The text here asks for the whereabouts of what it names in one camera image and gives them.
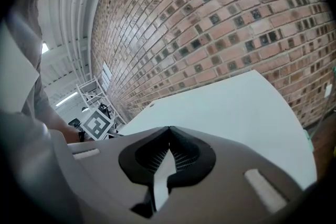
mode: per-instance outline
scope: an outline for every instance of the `person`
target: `person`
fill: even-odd
[[[16,0],[5,18],[17,46],[40,73],[42,33],[38,24],[38,0]],[[78,130],[69,126],[50,106],[41,75],[31,89],[22,113],[43,122],[48,129],[60,131],[67,143],[79,142]]]

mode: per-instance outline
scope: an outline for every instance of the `white panel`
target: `white panel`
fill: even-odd
[[[69,61],[69,57],[66,57],[66,58],[63,58],[62,59],[62,63],[64,64],[64,66],[67,68],[67,70],[70,72],[73,72],[72,70],[72,66],[70,64],[70,61]]]
[[[66,86],[74,82],[75,83],[77,82],[76,74],[75,73],[68,74],[63,78],[55,81],[52,85],[46,87],[45,92],[48,96],[52,96],[53,94],[60,92]]]
[[[102,88],[104,89],[105,92],[107,91],[107,86],[105,83],[102,84]]]
[[[52,31],[54,32],[55,44],[63,44],[61,24],[60,24],[60,9],[59,0],[49,0],[49,13],[52,20]]]
[[[151,104],[121,134],[158,126],[185,127],[249,146],[288,173],[302,189],[317,180],[314,156],[300,122],[280,93],[257,71]]]
[[[48,75],[48,77],[53,81],[57,81],[59,79],[59,76],[56,74],[54,69],[51,66],[48,66],[43,69],[43,71]]]
[[[57,66],[57,63],[53,64],[50,67],[56,72],[56,74],[58,75],[58,79],[64,76],[63,71]]]
[[[244,174],[260,201],[267,210],[274,214],[287,205],[280,193],[260,174],[258,169],[250,169]]]
[[[48,77],[48,75],[43,70],[40,72],[40,74],[41,74],[43,85],[47,86],[49,84],[52,84],[52,80]]]
[[[53,66],[54,67],[56,66],[58,68],[58,70],[61,71],[62,77],[64,77],[65,75],[67,75],[69,73],[69,71],[66,69],[66,67],[62,64],[61,61],[54,63]]]
[[[62,72],[56,71],[56,69],[54,68],[54,66],[50,66],[49,68],[52,71],[52,73],[57,76],[57,79],[60,79],[61,77],[63,77]]]
[[[107,66],[107,64],[103,63],[103,70],[105,71],[106,75],[108,76],[109,80],[111,80],[111,77],[112,77],[112,73],[111,73],[111,70],[109,69],[109,67]]]
[[[102,74],[101,78],[103,80],[103,83],[105,83],[106,85],[109,85],[111,81],[108,79],[105,72],[103,71],[101,74]]]
[[[68,41],[71,41],[71,0],[66,0],[66,20],[67,20],[67,34],[68,34]]]
[[[69,43],[70,49],[72,51],[72,43]],[[87,38],[83,39],[80,44],[80,49],[82,51],[86,50],[88,46]],[[50,50],[42,54],[41,67],[52,65],[55,62],[59,62],[61,59],[68,56],[68,50],[65,45],[61,45],[53,50]]]
[[[49,49],[55,48],[55,38],[52,29],[52,22],[50,20],[49,14],[49,0],[39,0],[38,1],[38,22],[42,31],[42,38],[47,43]]]

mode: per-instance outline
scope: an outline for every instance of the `ceiling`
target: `ceiling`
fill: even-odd
[[[48,51],[42,54],[41,78],[50,105],[66,121],[85,106],[76,85],[92,79],[91,32],[99,0],[39,0],[39,25]]]

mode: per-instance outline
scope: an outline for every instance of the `gray surface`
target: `gray surface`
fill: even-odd
[[[244,172],[258,169],[288,200],[301,194],[300,187],[281,169],[245,145],[217,136],[179,127],[209,144],[216,154],[213,170],[200,183],[174,188],[161,210],[145,219],[129,210],[142,202],[147,189],[131,183],[118,163],[119,153],[127,145],[145,138],[157,129],[88,143],[65,144],[55,135],[55,149],[65,178],[77,195],[83,218],[122,223],[247,223],[270,216]],[[72,153],[98,148],[100,154],[76,161]]]
[[[157,223],[254,223],[270,216],[243,174],[257,168],[288,200],[301,194],[299,186],[278,167],[234,141],[180,128],[209,144],[216,153],[211,173],[192,187],[175,188]]]
[[[120,133],[158,126],[181,126],[243,143],[283,169],[302,189],[317,180],[303,128],[257,71],[155,100]]]
[[[78,201],[58,166],[46,126],[22,113],[3,112],[0,126],[2,151],[31,202],[61,223],[82,223]]]

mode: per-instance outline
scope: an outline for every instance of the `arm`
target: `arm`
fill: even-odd
[[[39,63],[36,68],[38,73],[40,73],[40,64],[41,55],[39,56]],[[41,75],[35,82],[34,110],[35,117],[42,121],[48,129],[60,131],[68,144],[79,142],[79,131],[72,126],[69,126],[50,106],[47,94],[43,90]]]
[[[48,129],[60,131],[68,144],[79,142],[78,130],[69,126],[50,106],[46,106],[36,118],[42,121]]]

